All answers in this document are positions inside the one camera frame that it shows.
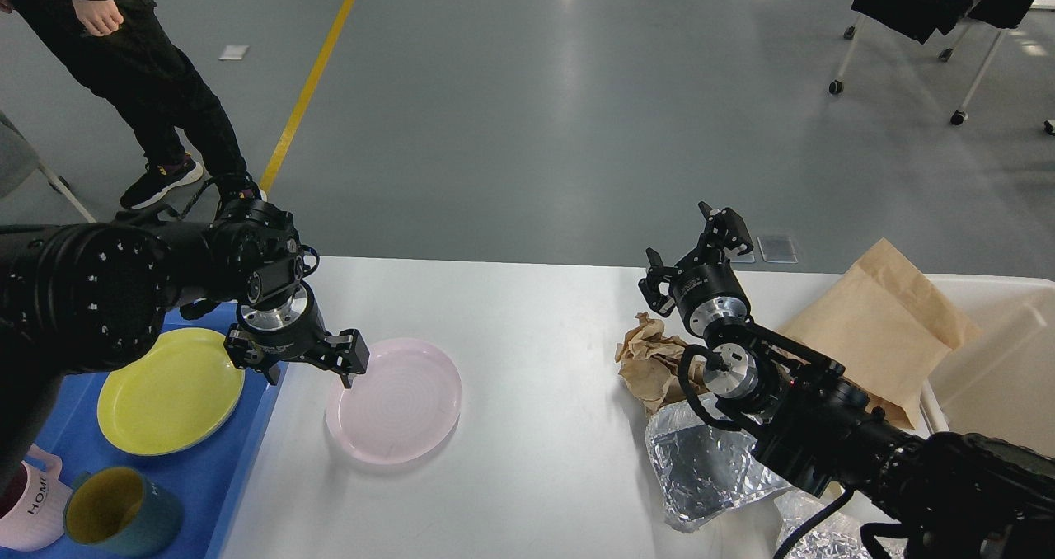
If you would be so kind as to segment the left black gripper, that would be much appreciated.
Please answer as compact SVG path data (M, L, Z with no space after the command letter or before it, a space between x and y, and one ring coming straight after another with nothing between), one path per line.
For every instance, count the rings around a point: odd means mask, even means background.
M344 389L365 375L370 351L358 329L329 334L309 284L300 284L293 296L277 308L260 310L237 306L235 331L223 338L223 348L237 369L264 375L279 386L279 361L312 364L339 375Z

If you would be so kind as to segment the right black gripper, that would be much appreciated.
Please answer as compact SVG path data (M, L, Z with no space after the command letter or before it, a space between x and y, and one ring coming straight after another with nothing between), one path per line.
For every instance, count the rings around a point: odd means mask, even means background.
M741 214L731 207L713 209L701 201L698 209L705 227L692 250L692 269L678 274L677 266L666 265L658 251L647 247L648 265L638 289L649 310L669 317L676 307L688 332L704 338L720 319L749 319L750 303L731 263L753 252L754 244ZM671 284L669 293L661 291L663 284Z

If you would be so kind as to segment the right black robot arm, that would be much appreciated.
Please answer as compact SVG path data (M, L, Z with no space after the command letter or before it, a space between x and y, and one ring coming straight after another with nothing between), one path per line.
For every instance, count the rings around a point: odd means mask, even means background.
M678 312L701 344L683 349L676 378L688 406L711 428L749 433L751 455L806 494L832 481L843 491L776 548L786 557L853 494L889 523L860 526L872 558L883 539L907 541L907 558L1050 558L1054 551L1054 465L1024 446L980 433L926 439L894 427L844 378L843 364L757 325L729 252L753 250L729 207L701 203L697 244L665 265L652 248L638 289L652 311Z

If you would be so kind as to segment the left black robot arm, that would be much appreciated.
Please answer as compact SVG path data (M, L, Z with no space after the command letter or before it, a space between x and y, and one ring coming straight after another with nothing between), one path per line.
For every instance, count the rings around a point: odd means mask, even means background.
M65 375L120 370L147 355L167 312L199 319L227 301L237 315L223 352L279 382L279 364L311 364L344 386L367 372L359 331L326 329L307 284L313 267L293 214L234 199L214 221L165 204L114 221L2 228L2 484L7 486Z

